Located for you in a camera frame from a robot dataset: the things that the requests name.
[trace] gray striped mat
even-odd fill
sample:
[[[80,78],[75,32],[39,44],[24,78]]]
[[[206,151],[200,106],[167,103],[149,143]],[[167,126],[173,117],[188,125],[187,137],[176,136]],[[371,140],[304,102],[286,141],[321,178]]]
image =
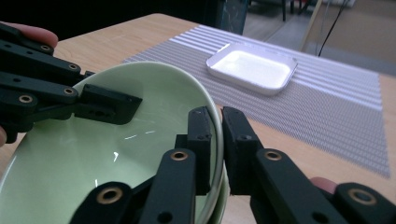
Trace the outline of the gray striped mat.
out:
[[[298,67],[287,88],[276,96],[266,97],[211,76],[206,59],[233,42],[295,58]],[[240,109],[251,119],[282,133],[390,176],[375,72],[203,25],[125,59],[124,63],[136,61],[177,66],[195,76],[217,104]]]

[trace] white rectangular dish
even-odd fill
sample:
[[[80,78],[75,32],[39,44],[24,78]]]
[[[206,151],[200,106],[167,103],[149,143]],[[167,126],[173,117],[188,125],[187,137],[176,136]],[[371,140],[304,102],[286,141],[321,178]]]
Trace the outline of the white rectangular dish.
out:
[[[284,89],[297,67],[291,57],[233,43],[206,60],[211,75],[265,95]]]

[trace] human finger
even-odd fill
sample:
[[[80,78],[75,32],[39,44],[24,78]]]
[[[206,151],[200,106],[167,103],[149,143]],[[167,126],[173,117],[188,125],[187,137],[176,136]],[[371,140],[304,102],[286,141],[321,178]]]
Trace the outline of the human finger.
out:
[[[6,131],[0,126],[0,147],[2,147],[7,141]]]
[[[316,187],[320,189],[324,189],[330,194],[335,193],[335,189],[337,188],[337,184],[332,182],[329,179],[323,178],[323,177],[313,177],[311,178],[312,184],[314,184]]]
[[[24,24],[5,22],[5,21],[1,21],[1,22],[5,25],[9,25],[14,28],[17,28],[18,30],[21,31],[21,33],[24,36],[34,41],[50,45],[53,48],[55,48],[56,45],[58,44],[58,36],[49,30],[40,27],[24,25]]]

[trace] light green ceramic bowl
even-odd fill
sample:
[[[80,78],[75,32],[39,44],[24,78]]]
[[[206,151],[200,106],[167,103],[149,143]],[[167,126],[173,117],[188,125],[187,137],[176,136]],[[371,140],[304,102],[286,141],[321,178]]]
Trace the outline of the light green ceramic bowl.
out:
[[[211,124],[212,189],[196,200],[196,222],[219,222],[227,196],[219,113],[205,88],[168,64],[127,63],[78,83],[137,96],[131,122],[45,120],[22,140],[0,185],[0,223],[68,223],[95,186],[120,181],[132,188],[156,174],[163,153],[187,133],[190,110],[207,106]]]

